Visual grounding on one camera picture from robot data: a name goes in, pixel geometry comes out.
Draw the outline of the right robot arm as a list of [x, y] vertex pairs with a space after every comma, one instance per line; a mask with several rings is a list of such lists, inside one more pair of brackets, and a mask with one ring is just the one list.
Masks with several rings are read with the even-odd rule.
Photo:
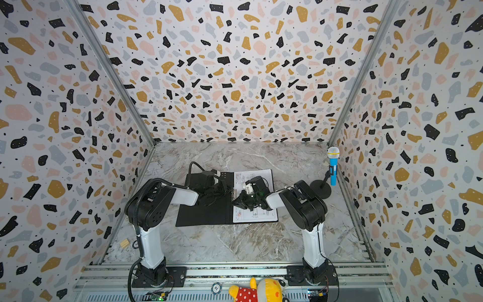
[[293, 222], [302, 230], [303, 273], [310, 284], [325, 280], [329, 270], [329, 260], [323, 247], [323, 227], [328, 207], [325, 200], [330, 197], [332, 187], [328, 184], [329, 174], [311, 184], [298, 181], [292, 186], [271, 192], [261, 176], [245, 182], [241, 193], [232, 205], [243, 210], [261, 208], [272, 211], [284, 207]]

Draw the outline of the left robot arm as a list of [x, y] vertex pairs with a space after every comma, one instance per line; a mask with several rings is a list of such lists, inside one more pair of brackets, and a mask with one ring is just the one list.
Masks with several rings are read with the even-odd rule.
[[162, 178], [148, 180], [125, 206], [125, 215], [133, 225], [139, 259], [134, 264], [135, 287], [181, 287], [179, 279], [185, 269], [168, 269], [162, 251], [160, 227], [170, 205], [179, 205], [177, 227], [227, 225], [233, 217], [233, 175], [215, 171], [189, 173], [185, 184]]

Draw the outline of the orange folder black inside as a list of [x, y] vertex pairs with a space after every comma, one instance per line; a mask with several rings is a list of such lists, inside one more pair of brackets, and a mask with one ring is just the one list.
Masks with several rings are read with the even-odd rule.
[[177, 216], [177, 227], [200, 225], [234, 225], [243, 223], [274, 223], [279, 221], [276, 210], [243, 210], [233, 205], [243, 185], [256, 176], [263, 177], [269, 191], [274, 190], [273, 174], [270, 169], [242, 172], [213, 171], [228, 186], [225, 196], [219, 198], [200, 196], [194, 206], [181, 205]]

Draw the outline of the printed paper sheet with diagram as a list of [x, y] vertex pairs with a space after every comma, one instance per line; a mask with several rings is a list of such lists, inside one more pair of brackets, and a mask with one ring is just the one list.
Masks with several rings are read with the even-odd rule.
[[266, 200], [274, 192], [272, 177], [270, 169], [234, 173], [234, 224], [272, 223], [279, 220], [277, 210], [273, 210]]

